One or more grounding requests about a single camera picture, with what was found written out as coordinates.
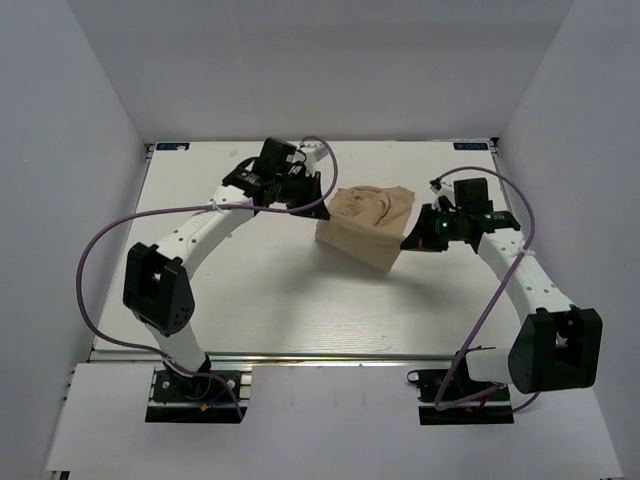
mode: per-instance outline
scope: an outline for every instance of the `brown towel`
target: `brown towel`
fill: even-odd
[[[404,187],[338,189],[319,221],[316,239],[388,272],[400,255],[414,193]]]

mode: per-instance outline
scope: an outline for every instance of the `cloth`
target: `cloth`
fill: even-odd
[[[404,187],[340,188],[320,220],[316,239],[388,272],[400,255],[415,194]]]

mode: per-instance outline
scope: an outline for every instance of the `black label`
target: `black label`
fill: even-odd
[[[158,143],[156,150],[189,150],[189,143]]]
[[[473,143],[473,142],[454,142],[453,143],[454,150],[489,150],[489,146],[482,143]]]

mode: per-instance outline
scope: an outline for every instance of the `purple cable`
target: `purple cable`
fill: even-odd
[[[511,188],[513,188],[513,190],[518,194],[518,196],[522,200],[522,203],[524,204],[525,208],[527,209],[527,213],[529,214],[529,222],[530,222],[529,236],[526,238],[526,240],[524,242],[524,245],[522,246],[522,250],[523,251],[516,256],[515,260],[513,261],[513,263],[511,264],[511,266],[507,270],[507,273],[505,274],[504,278],[500,282],[500,285],[498,286],[498,288],[496,289],[495,293],[491,297],[491,300],[489,300],[489,303],[487,304],[487,306],[485,307],[484,311],[480,315],[480,318],[478,318],[478,321],[476,322],[475,326],[473,327],[473,329],[469,333],[469,336],[467,337],[467,339],[462,344],[462,347],[460,347],[460,350],[458,351],[456,356],[453,358],[453,361],[451,362],[451,367],[449,367],[449,370],[447,370],[447,373],[444,376],[442,384],[440,385],[440,388],[438,389],[438,393],[436,394],[436,398],[435,398],[435,402],[434,402],[434,408],[436,410],[438,410],[438,411],[443,411],[443,410],[447,410],[449,408],[458,407],[463,403],[470,402],[470,401],[473,401],[473,400],[477,400],[479,398],[484,397],[485,395],[490,395],[490,394],[492,394],[492,393],[494,393],[494,392],[496,392],[496,391],[498,391],[498,390],[500,390],[500,389],[505,387],[505,385],[502,385],[502,384],[494,385],[492,387],[489,387],[489,388],[487,388],[487,389],[485,389],[485,390],[483,390],[481,392],[475,393],[473,395],[468,395],[468,396],[460,398],[458,400],[454,400],[452,402],[448,402],[446,405],[442,405],[441,404],[442,397],[444,396],[445,392],[447,391],[447,388],[449,387],[449,384],[451,383],[451,379],[453,378],[453,375],[455,374],[456,370],[458,369],[458,366],[460,365],[460,362],[462,361],[462,359],[465,357],[465,355],[469,351],[469,347],[471,346],[471,342],[473,342],[473,340],[476,338],[476,336],[478,335],[478,332],[480,331],[480,329],[484,325],[484,322],[487,320],[487,317],[491,313],[491,310],[493,310],[493,307],[498,302],[498,299],[500,298],[502,293],[507,288],[507,284],[509,283],[509,280],[511,280],[511,277],[513,276],[514,272],[516,271],[516,269],[520,265],[520,262],[522,262],[522,259],[525,256],[524,251],[526,251],[529,248],[529,246],[531,245],[531,243],[533,242],[533,237],[534,237],[535,232],[536,232],[536,219],[535,219],[535,216],[533,214],[533,208],[531,208],[531,204],[529,203],[529,201],[525,197],[524,193],[522,193],[520,188],[518,188],[517,185],[515,185],[511,180],[509,180],[508,178],[504,177],[503,175],[501,175],[501,174],[499,174],[497,172],[494,172],[493,170],[489,170],[488,168],[469,166],[469,167],[458,167],[458,168],[454,168],[452,170],[449,170],[449,171],[443,173],[442,175],[440,175],[438,178],[436,178],[436,180],[442,180],[444,177],[447,177],[447,176],[452,175],[454,173],[462,172],[462,171],[465,171],[465,170],[476,170],[476,171],[479,171],[479,172],[487,173],[489,175],[493,175],[494,177],[498,177],[504,183],[506,183]],[[523,405],[520,405],[519,407],[516,407],[514,410],[512,410],[512,412],[515,413],[516,411],[520,411],[523,408],[526,408],[536,398],[537,398],[537,395],[534,395],[527,402],[525,402]]]
[[[336,187],[336,183],[338,182],[338,160],[336,159],[336,155],[335,152],[333,151],[333,149],[331,148],[331,146],[322,138],[320,137],[316,137],[316,136],[307,136],[304,137],[302,139],[302,141],[307,141],[307,140],[315,140],[317,142],[320,142],[324,145],[324,147],[327,149],[327,151],[329,152],[329,155],[331,156],[331,161],[333,163],[333,180],[331,181],[331,185],[329,186],[329,190],[327,190],[327,192],[322,195],[319,199],[314,200],[313,202],[309,203],[308,205],[304,205],[302,207],[296,207],[296,208],[292,208],[290,210],[286,210],[286,209],[278,209],[278,208],[268,208],[268,207],[254,207],[254,206],[250,206],[250,205],[234,205],[234,204],[220,204],[217,207],[222,209],[222,210],[253,210],[256,212],[271,212],[271,213],[300,213],[303,212],[305,210],[308,210],[310,208],[314,208],[317,205],[321,204],[322,202],[324,202],[329,195],[331,195],[331,193],[333,192],[333,190]],[[89,312],[87,312],[87,307],[84,303],[84,295],[83,295],[83,291],[82,291],[82,277],[84,274],[84,267],[85,264],[87,263],[87,258],[89,257],[89,253],[91,253],[91,250],[93,249],[93,247],[96,245],[96,243],[98,243],[98,241],[108,232],[110,232],[111,230],[113,230],[115,227],[117,227],[118,225],[122,225],[123,223],[126,222],[130,222],[132,220],[135,220],[136,218],[142,218],[142,217],[151,217],[151,216],[155,216],[155,215],[166,215],[169,213],[184,213],[184,212],[203,212],[203,211],[210,211],[211,210],[211,205],[194,205],[194,206],[190,206],[190,207],[176,207],[176,208],[163,208],[163,209],[159,209],[159,210],[149,210],[146,212],[137,212],[137,213],[132,213],[130,215],[125,215],[122,218],[119,218],[118,220],[115,220],[113,222],[111,222],[109,225],[107,225],[106,227],[104,227],[102,230],[100,230],[98,233],[96,233],[93,238],[89,241],[89,243],[87,243],[87,246],[84,248],[82,255],[80,255],[80,260],[78,261],[78,268],[76,270],[76,300],[78,302],[78,308],[80,310],[80,316],[82,317],[82,320],[84,321],[85,325],[89,328],[89,330],[91,330],[91,332],[98,338],[101,338],[102,340],[105,340],[109,343],[113,343],[114,345],[119,345],[121,347],[125,347],[125,348],[133,348],[136,350],[143,350],[146,352],[150,352],[150,353],[155,353],[157,355],[160,355],[160,357],[162,359],[164,359],[167,362],[170,362],[171,365],[178,370],[180,373],[184,374],[184,375],[189,375],[192,377],[203,377],[203,378],[209,378],[211,380],[215,380],[216,382],[220,383],[224,389],[229,393],[229,396],[231,397],[231,400],[233,401],[233,404],[236,407],[236,411],[238,412],[238,417],[240,417],[240,420],[242,420],[242,409],[240,408],[240,404],[238,403],[238,399],[236,398],[235,394],[233,393],[233,390],[231,388],[229,388],[229,386],[227,385],[227,382],[220,376],[214,374],[214,373],[203,373],[203,372],[193,372],[190,370],[187,370],[186,368],[182,367],[181,365],[178,365],[177,363],[175,363],[171,357],[169,357],[169,355],[167,355],[165,352],[163,352],[162,350],[160,350],[159,348],[156,347],[152,347],[150,345],[143,345],[140,343],[131,343],[131,342],[125,342],[123,340],[118,340],[117,338],[113,338],[109,335],[107,335],[106,333],[102,333],[98,327],[96,327],[94,325],[94,323],[91,321],[91,317],[89,316]]]

